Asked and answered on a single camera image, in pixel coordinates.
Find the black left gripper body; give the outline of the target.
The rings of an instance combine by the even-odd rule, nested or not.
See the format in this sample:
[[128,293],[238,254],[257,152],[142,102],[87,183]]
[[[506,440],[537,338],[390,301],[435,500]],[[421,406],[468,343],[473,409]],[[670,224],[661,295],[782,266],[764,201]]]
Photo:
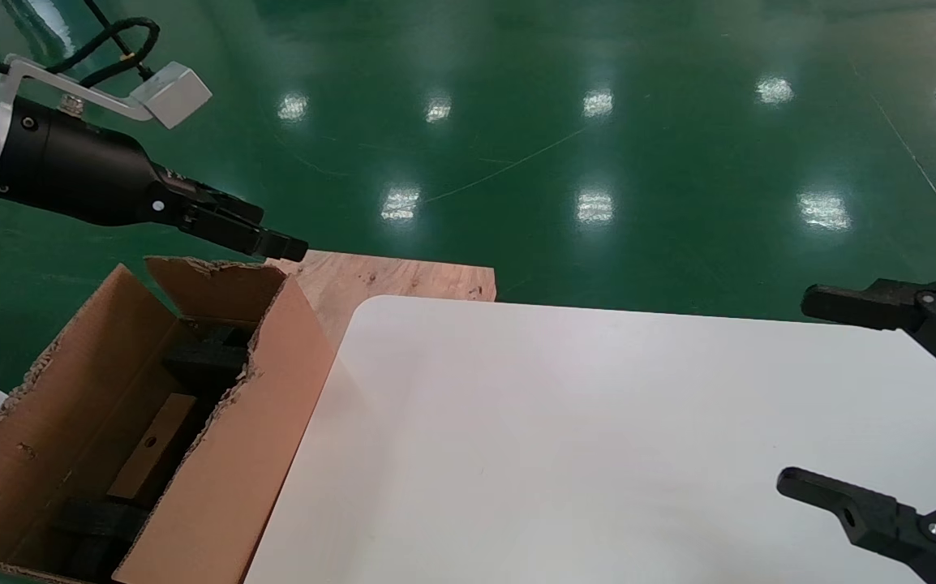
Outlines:
[[174,225],[195,189],[137,140],[19,97],[0,154],[0,199],[93,225]]

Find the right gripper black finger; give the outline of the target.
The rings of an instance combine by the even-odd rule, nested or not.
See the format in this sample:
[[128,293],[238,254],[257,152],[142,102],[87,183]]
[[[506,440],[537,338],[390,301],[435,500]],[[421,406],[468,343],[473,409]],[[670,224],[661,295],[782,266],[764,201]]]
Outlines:
[[831,323],[873,330],[902,330],[936,359],[936,281],[876,280],[867,289],[813,285],[801,313]]
[[783,469],[776,489],[834,514],[854,547],[902,563],[924,583],[936,583],[936,509],[921,514],[893,496],[801,468]]

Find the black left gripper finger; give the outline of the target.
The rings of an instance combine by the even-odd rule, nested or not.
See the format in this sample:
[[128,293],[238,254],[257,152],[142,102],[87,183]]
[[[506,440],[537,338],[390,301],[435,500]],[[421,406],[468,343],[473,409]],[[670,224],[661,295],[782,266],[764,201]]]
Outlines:
[[209,218],[241,225],[260,225],[263,221],[263,208],[246,202],[241,197],[228,195],[206,185],[205,182],[187,181],[187,187],[192,189],[192,203],[187,206],[187,223],[190,225]]
[[190,208],[182,215],[182,231],[245,256],[301,262],[309,251],[302,239],[219,209]]

